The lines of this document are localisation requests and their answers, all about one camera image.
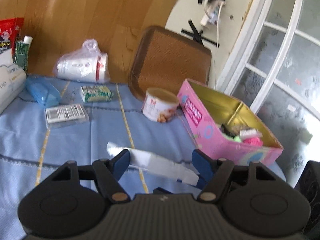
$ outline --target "pink box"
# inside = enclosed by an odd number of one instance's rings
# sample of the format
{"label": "pink box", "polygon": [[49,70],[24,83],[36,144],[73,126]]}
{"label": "pink box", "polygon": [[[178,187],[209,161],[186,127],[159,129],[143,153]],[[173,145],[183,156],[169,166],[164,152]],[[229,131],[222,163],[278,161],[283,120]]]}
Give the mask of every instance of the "pink box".
{"label": "pink box", "polygon": [[[282,153],[283,147],[276,137],[242,101],[188,79],[183,82],[178,98],[198,148],[210,158],[226,158],[237,165],[248,165],[250,161],[269,165]],[[266,146],[251,146],[224,138],[216,123],[227,122],[258,129]]]}

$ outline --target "brown woven tray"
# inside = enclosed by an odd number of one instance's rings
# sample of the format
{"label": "brown woven tray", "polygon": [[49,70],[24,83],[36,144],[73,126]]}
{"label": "brown woven tray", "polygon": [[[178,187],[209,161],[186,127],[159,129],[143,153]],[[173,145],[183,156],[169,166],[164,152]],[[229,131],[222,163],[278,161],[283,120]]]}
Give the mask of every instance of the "brown woven tray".
{"label": "brown woven tray", "polygon": [[128,85],[138,99],[145,98],[149,87],[177,94],[186,78],[207,84],[211,51],[163,27],[148,27],[131,66]]}

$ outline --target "wooden panel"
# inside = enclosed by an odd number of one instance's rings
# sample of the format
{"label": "wooden panel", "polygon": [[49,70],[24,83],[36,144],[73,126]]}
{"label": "wooden panel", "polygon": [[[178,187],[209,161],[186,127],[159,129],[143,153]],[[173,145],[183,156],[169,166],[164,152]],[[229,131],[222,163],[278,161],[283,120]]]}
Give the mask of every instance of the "wooden panel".
{"label": "wooden panel", "polygon": [[127,82],[140,32],[164,26],[177,0],[0,0],[0,19],[24,17],[32,36],[29,71],[51,75],[57,59],[96,39],[113,82]]}

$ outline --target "paper cup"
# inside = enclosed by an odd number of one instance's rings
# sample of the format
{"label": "paper cup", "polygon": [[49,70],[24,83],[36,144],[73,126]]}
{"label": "paper cup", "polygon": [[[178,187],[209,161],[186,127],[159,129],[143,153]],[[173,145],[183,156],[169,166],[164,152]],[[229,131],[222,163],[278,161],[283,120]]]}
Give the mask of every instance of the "paper cup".
{"label": "paper cup", "polygon": [[151,121],[168,122],[175,114],[179,100],[174,93],[162,88],[148,88],[142,113]]}

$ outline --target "red package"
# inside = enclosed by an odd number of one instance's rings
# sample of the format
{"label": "red package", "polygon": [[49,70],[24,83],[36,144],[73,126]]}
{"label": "red package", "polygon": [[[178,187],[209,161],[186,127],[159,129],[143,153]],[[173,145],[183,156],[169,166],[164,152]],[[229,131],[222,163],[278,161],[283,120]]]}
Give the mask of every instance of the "red package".
{"label": "red package", "polygon": [[0,21],[0,54],[8,49],[15,51],[16,41],[20,39],[24,18],[13,18]]}

